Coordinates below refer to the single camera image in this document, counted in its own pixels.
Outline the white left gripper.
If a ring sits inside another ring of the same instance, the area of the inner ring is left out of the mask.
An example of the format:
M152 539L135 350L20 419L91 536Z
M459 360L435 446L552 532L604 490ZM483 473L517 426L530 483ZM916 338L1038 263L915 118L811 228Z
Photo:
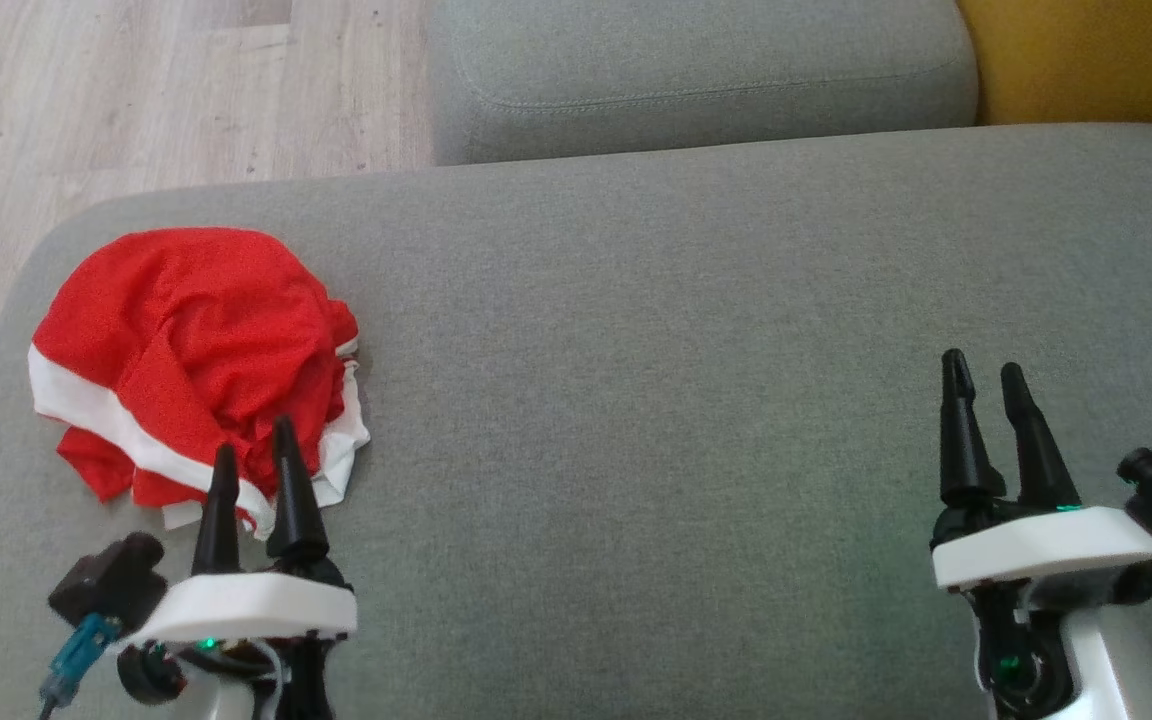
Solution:
M273 437L278 492L266 555L328 556L314 483L289 416ZM338 720L326 692L326 660L356 632L358 607L338 575L326 582L285 573L241 573L238 469L218 447L198 524L192 578L166 592L119 653L124 692L145 706L169 705L172 720Z

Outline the red shorts with white stripe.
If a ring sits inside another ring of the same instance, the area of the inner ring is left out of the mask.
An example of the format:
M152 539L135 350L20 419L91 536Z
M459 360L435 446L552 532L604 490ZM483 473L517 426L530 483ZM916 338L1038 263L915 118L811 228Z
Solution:
M344 500L370 441L361 328L270 234L177 227L127 234L65 279L26 355L35 411L104 502L129 497L166 529L200 520L215 454L236 454L236 514L270 537L275 420L288 416L323 507Z

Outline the wide yellow sofa back cushion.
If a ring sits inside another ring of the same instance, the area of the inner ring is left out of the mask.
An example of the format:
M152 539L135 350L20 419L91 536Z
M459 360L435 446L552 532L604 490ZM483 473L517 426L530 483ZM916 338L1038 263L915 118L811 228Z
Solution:
M979 123L1152 123L1152 0L957 0Z

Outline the grey sofa back cushion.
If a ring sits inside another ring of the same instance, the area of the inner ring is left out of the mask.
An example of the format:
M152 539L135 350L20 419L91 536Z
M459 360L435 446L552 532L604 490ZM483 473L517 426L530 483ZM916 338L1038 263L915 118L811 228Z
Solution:
M435 0L435 164L972 126L956 0Z

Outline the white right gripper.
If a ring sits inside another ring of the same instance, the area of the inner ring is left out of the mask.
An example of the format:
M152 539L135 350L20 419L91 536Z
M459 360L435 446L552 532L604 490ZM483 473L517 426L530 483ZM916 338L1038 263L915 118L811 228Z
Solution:
M967 357L942 357L940 497L1006 495L973 401ZM973 674L987 720L1152 720L1152 647L1130 607L1152 600L1152 536L1126 511L1082 507L1023 369L1001 367L1018 452L1018 503L1068 509L1006 521L931 553L937 588L973 612Z

